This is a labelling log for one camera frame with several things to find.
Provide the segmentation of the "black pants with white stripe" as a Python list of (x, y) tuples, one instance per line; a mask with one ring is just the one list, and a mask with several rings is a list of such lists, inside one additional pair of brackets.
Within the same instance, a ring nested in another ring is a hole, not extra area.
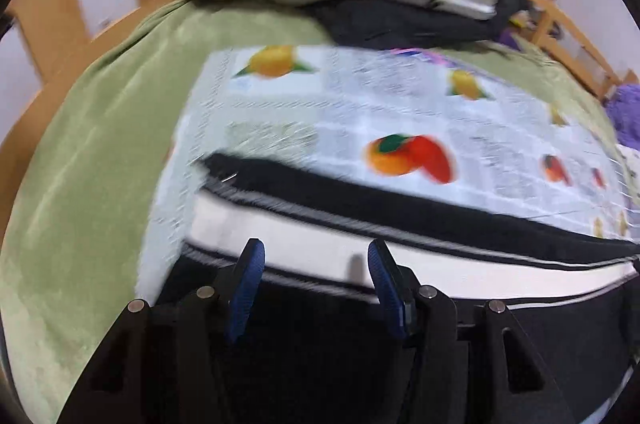
[(160, 292), (225, 421), (634, 423), (639, 249), (215, 152)]

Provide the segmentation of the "fruit print table cloth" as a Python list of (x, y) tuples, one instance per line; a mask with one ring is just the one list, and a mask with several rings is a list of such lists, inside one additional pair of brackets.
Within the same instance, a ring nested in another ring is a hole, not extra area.
[(634, 242), (622, 161), (585, 123), (433, 51), (264, 47), (211, 54), (171, 139), (136, 291), (160, 294), (213, 152)]

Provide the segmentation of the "green bed sheet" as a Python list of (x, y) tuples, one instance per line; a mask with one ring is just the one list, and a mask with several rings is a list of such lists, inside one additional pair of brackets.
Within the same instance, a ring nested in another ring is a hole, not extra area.
[(634, 423), (639, 210), (527, 44), (174, 2), (78, 78), (1, 252), (34, 423)]

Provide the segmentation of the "black jacket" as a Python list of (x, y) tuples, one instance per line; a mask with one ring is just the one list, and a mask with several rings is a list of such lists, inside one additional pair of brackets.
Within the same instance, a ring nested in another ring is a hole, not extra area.
[(488, 20), (450, 14), (390, 0), (324, 0), (303, 12), (340, 46), (394, 49), (457, 47), (498, 40), (510, 17), (528, 8), (528, 0), (497, 0)]

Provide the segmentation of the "purple plush toy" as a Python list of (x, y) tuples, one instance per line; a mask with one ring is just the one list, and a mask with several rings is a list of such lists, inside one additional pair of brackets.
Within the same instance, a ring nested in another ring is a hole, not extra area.
[(640, 151), (640, 86), (622, 85), (605, 105), (618, 142)]

